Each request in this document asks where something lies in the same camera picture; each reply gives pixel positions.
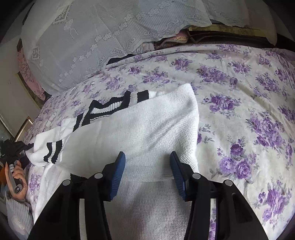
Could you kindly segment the person's left hand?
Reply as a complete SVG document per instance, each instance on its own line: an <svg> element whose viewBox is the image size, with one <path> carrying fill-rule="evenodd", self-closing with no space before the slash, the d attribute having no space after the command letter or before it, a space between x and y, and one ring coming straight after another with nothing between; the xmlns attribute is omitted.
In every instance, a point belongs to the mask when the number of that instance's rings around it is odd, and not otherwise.
<svg viewBox="0 0 295 240"><path fill-rule="evenodd" d="M23 202L25 201L28 185L20 161L17 160L14 165L13 172L11 172L8 163L5 165L6 182L11 197L17 201Z"/></svg>

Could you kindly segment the grey knit left sleeve forearm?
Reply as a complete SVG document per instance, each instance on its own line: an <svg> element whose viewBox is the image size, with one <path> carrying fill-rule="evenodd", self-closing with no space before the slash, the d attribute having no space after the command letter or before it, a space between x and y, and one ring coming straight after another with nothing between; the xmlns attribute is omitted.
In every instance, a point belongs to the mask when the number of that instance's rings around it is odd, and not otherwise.
<svg viewBox="0 0 295 240"><path fill-rule="evenodd" d="M5 192L8 225L19 239L28 239L34 226L30 204L15 200L9 191Z"/></svg>

